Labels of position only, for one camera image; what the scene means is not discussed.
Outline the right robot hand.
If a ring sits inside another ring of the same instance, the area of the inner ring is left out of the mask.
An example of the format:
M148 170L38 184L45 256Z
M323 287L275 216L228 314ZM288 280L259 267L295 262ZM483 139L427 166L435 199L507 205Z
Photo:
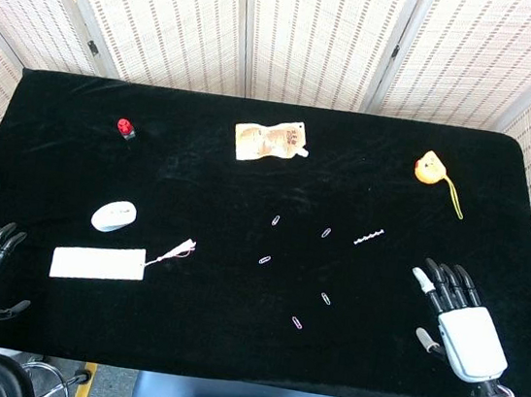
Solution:
M508 362L470 274L461 265L449 267L432 258L426 259L425 266L412 272L437 315L441 340L435 341L419 327L415 333L421 346L447 362L462 381L499 380Z

